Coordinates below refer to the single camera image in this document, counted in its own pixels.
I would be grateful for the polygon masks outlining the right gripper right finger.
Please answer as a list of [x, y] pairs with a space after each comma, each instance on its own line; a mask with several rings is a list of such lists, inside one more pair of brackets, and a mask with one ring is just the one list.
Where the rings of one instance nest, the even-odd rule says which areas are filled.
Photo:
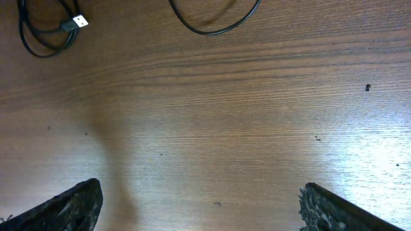
[[300, 189], [302, 231], [403, 231], [320, 185]]

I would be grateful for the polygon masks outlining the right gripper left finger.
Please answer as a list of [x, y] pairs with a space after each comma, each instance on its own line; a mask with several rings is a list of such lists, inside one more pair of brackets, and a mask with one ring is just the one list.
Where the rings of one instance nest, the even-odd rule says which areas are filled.
[[1, 231], [93, 231], [103, 205], [100, 181], [90, 178], [52, 199], [1, 221]]

